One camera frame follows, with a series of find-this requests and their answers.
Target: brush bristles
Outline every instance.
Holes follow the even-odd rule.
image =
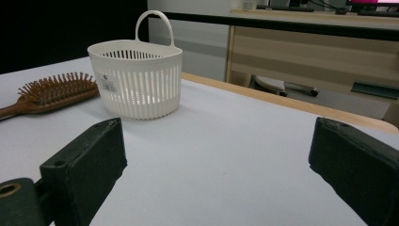
[[[37,105],[49,105],[97,89],[93,76],[67,73],[25,84],[19,92]]]

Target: dark background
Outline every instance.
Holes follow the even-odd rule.
[[[0,6],[1,74],[88,57],[87,48],[98,42],[134,39],[147,0],[3,1]],[[148,41],[148,20],[139,37]]]

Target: basket slot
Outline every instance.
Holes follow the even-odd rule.
[[[118,50],[109,53],[104,53],[103,57],[125,58],[125,59],[152,59],[152,58],[161,58],[162,56],[149,54],[137,50]]]

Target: plastic basket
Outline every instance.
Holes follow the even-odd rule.
[[[138,38],[141,21],[150,14],[166,23],[170,46]],[[88,54],[105,107],[124,118],[155,119],[180,104],[182,49],[175,47],[167,16],[156,10],[144,12],[136,24],[135,40],[112,40],[89,46]]]

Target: white wall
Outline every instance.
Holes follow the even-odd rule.
[[[240,0],[148,0],[148,8],[164,12],[229,16],[231,8],[240,7]],[[224,81],[228,53],[229,27],[172,21],[175,45],[183,49],[183,72]],[[166,26],[159,19],[150,19],[150,42],[170,44]]]

